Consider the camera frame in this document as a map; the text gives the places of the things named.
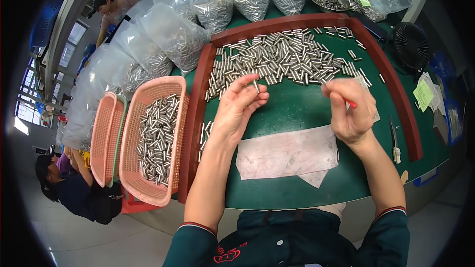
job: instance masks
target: metal bowl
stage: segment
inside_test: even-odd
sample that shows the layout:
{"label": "metal bowl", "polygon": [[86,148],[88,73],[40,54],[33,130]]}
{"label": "metal bowl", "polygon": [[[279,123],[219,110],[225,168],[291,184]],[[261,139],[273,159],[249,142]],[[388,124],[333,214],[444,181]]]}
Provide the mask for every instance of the metal bowl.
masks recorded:
{"label": "metal bowl", "polygon": [[350,9],[350,3],[348,2],[348,0],[338,0],[341,3],[341,5],[343,6],[343,9],[333,9],[333,8],[330,8],[330,7],[325,7],[325,6],[321,5],[320,3],[316,2],[315,0],[312,0],[312,1],[315,4],[317,4],[318,8],[324,13],[341,13],[341,12],[345,12],[348,9]]}

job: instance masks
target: black fan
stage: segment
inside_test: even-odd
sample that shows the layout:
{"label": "black fan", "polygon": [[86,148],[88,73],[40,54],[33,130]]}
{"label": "black fan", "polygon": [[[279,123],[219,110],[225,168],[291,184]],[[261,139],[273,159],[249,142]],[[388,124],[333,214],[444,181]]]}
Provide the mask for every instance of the black fan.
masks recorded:
{"label": "black fan", "polygon": [[417,79],[427,65],[429,45],[425,34],[419,27],[410,22],[397,24],[391,34],[396,56],[403,64],[403,69]]}

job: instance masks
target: red pen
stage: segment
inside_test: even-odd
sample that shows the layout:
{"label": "red pen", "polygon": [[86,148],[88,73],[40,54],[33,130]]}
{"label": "red pen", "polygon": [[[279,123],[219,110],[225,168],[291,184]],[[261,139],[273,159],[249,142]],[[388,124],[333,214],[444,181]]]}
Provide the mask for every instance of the red pen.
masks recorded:
{"label": "red pen", "polygon": [[354,103],[353,101],[349,101],[349,100],[346,100],[345,101],[352,107],[352,108],[356,108],[356,103]]}

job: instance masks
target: woman in pink shirt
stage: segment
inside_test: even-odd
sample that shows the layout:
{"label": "woman in pink shirt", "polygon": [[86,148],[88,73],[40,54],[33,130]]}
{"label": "woman in pink shirt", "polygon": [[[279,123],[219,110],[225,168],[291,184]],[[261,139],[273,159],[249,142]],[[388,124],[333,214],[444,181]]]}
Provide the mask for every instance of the woman in pink shirt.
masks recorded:
{"label": "woman in pink shirt", "polygon": [[94,11],[102,15],[101,32],[95,47],[99,47],[111,24],[118,25],[129,9],[139,0],[94,0]]}

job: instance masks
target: green plastic basket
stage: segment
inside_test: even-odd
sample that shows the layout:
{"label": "green plastic basket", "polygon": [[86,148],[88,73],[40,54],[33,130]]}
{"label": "green plastic basket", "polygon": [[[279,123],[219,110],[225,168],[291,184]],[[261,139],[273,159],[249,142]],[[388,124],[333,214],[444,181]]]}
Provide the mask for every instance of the green plastic basket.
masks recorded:
{"label": "green plastic basket", "polygon": [[120,102],[123,103],[123,113],[122,113],[122,119],[121,119],[120,127],[119,127],[119,134],[117,136],[116,153],[114,154],[114,166],[113,166],[113,169],[112,169],[112,180],[109,184],[106,185],[108,187],[112,187],[112,185],[114,184],[114,181],[119,181],[120,180],[118,176],[114,176],[114,175],[116,173],[116,169],[119,169],[119,158],[120,158],[119,145],[122,144],[122,127],[124,125],[125,117],[127,115],[127,111],[128,111],[128,107],[129,107],[128,104],[127,104],[127,99],[125,99],[124,96],[121,96],[121,95],[116,95],[116,96],[117,96],[117,100],[119,100]]}

